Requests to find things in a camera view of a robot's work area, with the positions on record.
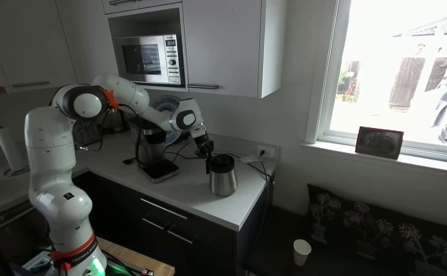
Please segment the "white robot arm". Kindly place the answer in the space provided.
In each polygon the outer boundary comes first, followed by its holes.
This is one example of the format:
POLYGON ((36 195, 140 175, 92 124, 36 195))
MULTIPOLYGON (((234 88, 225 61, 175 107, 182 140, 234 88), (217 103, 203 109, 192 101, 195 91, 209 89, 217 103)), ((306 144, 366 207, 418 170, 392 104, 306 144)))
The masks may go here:
POLYGON ((195 100, 182 100, 172 114, 160 112, 143 86, 119 75, 102 74, 91 84, 62 86, 49 106, 29 111, 25 117, 28 195, 48 222, 57 276, 108 276, 109 262, 89 221, 92 199, 73 181, 79 150, 74 126, 120 106, 162 130, 188 132, 203 158, 214 152, 195 100))

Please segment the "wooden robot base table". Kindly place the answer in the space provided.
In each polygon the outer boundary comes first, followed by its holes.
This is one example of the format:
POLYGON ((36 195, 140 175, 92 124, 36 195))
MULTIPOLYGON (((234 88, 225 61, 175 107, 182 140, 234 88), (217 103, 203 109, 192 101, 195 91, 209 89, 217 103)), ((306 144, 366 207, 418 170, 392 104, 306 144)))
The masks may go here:
POLYGON ((154 273, 154 276, 175 276, 175 268, 166 262, 134 252, 103 238, 97 238, 97 241, 103 253, 131 268, 135 268, 139 272, 149 270, 154 273))

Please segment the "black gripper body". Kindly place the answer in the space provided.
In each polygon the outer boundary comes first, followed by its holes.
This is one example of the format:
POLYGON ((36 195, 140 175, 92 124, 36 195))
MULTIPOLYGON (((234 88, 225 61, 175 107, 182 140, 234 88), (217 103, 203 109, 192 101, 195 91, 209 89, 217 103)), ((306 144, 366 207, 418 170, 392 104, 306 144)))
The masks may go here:
POLYGON ((208 135, 198 137, 195 144, 200 155, 211 155, 214 152, 214 141, 208 135))

